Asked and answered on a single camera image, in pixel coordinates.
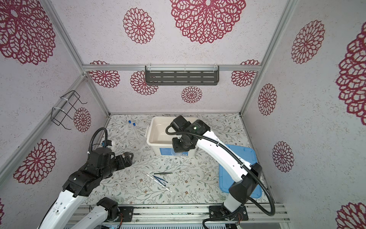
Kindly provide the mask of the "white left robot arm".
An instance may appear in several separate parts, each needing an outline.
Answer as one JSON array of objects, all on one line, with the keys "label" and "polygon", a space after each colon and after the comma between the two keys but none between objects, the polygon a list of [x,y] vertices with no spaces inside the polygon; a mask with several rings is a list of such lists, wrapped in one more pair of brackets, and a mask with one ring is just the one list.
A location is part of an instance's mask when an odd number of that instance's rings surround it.
[{"label": "white left robot arm", "polygon": [[[133,153],[125,152],[116,156],[109,148],[97,148],[88,153],[86,163],[71,174],[63,185],[63,190],[41,222],[40,229],[63,229],[74,212],[87,199],[102,180],[113,172],[132,165]],[[102,198],[91,212],[73,227],[93,229],[102,222],[119,219],[118,203]]]}]

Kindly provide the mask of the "white plastic bin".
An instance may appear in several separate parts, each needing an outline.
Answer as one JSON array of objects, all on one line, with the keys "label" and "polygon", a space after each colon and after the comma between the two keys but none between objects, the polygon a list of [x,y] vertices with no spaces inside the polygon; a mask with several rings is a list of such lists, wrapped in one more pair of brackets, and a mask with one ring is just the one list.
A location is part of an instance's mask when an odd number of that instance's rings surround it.
[{"label": "white plastic bin", "polygon": [[[176,156],[173,150],[172,138],[177,135],[167,135],[165,129],[175,119],[175,116],[155,116],[148,126],[145,137],[147,144],[152,148],[155,154],[162,156]],[[198,147],[189,150],[188,157],[194,157]]]}]

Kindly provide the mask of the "metal tweezers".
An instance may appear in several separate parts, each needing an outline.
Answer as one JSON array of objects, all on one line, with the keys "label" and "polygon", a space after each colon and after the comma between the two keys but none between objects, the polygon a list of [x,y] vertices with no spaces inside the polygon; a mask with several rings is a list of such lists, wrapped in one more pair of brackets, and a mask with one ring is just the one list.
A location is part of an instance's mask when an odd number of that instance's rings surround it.
[{"label": "metal tweezers", "polygon": [[173,174],[172,172],[159,172],[159,173],[154,173],[154,175],[169,175],[169,174]]}]

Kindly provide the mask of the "thin blue capped test tube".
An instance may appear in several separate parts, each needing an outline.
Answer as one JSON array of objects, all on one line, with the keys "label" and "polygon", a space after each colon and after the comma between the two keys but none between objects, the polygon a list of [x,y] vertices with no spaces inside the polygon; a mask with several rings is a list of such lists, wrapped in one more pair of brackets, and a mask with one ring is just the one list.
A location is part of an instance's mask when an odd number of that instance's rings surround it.
[{"label": "thin blue capped test tube", "polygon": [[135,136],[138,138],[139,137],[139,134],[138,134],[138,131],[136,129],[136,123],[133,123],[132,124],[132,128],[133,128],[133,132],[134,132]]}]

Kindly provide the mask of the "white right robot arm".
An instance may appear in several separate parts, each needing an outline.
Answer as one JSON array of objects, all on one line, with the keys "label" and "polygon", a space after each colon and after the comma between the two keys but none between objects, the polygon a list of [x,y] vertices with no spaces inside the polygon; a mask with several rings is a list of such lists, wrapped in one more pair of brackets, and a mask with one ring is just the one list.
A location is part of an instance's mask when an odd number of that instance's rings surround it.
[{"label": "white right robot arm", "polygon": [[256,187],[263,185],[260,180],[261,166],[241,159],[202,120],[189,122],[180,115],[170,123],[165,132],[174,136],[172,144],[176,153],[200,148],[215,159],[232,178],[233,183],[219,210],[222,215],[218,220],[232,218],[247,203]]}]

